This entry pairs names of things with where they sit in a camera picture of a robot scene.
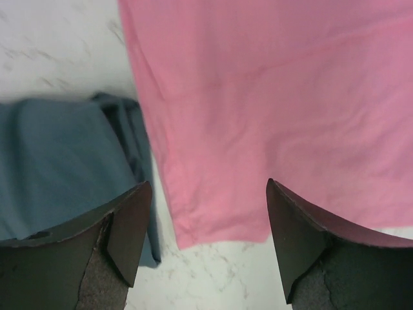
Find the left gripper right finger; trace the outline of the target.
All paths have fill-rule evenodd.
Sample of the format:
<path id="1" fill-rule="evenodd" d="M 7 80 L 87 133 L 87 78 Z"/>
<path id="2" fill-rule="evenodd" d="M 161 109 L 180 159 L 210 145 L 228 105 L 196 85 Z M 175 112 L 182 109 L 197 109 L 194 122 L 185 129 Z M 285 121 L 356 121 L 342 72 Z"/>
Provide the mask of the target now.
<path id="1" fill-rule="evenodd" d="M 412 240 L 377 232 L 268 180 L 267 209 L 294 309 L 411 309 Z"/>

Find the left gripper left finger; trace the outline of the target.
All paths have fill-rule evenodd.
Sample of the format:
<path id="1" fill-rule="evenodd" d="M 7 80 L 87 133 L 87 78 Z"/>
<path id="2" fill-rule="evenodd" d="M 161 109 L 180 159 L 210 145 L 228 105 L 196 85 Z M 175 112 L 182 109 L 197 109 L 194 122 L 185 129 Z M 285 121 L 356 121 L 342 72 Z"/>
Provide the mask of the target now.
<path id="1" fill-rule="evenodd" d="M 1 242 L 2 309 L 124 309 L 150 217 L 143 182 L 93 211 Z"/>

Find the pink t shirt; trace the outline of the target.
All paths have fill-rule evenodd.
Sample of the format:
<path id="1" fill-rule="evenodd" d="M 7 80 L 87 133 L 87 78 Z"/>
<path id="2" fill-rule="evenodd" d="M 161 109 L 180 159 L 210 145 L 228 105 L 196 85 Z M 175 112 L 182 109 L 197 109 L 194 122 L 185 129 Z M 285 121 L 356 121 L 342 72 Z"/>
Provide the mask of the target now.
<path id="1" fill-rule="evenodd" d="M 180 249 L 269 234 L 265 185 L 412 225 L 411 1 L 120 1 Z"/>

